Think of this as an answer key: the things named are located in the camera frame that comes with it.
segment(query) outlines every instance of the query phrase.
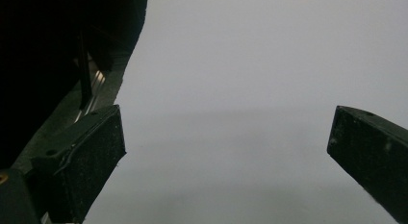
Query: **dark panel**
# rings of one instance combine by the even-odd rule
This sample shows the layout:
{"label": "dark panel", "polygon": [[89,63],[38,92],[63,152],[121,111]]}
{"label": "dark panel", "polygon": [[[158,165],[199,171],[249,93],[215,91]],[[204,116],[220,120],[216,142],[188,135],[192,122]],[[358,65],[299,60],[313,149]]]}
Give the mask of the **dark panel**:
{"label": "dark panel", "polygon": [[39,224],[23,174],[16,169],[0,170],[1,223]]}
{"label": "dark panel", "polygon": [[147,0],[0,0],[0,168],[79,81],[78,35],[104,71],[128,60]]}

